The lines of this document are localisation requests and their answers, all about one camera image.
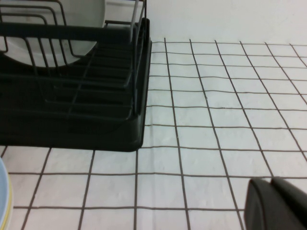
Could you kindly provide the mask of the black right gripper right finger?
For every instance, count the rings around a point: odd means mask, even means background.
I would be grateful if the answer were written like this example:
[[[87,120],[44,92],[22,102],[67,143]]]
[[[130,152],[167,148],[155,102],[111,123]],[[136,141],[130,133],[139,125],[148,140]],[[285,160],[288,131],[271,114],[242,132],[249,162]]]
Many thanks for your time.
[[[271,179],[271,184],[282,196],[283,200],[306,229],[307,194],[290,182],[279,177]]]

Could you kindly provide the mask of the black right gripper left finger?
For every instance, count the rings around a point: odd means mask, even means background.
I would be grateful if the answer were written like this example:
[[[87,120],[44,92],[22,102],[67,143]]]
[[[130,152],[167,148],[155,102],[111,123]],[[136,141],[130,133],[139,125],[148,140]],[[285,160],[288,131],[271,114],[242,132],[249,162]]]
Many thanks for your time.
[[[271,184],[262,179],[251,179],[248,183],[244,210],[244,220],[247,230],[269,230],[270,208],[275,195]]]

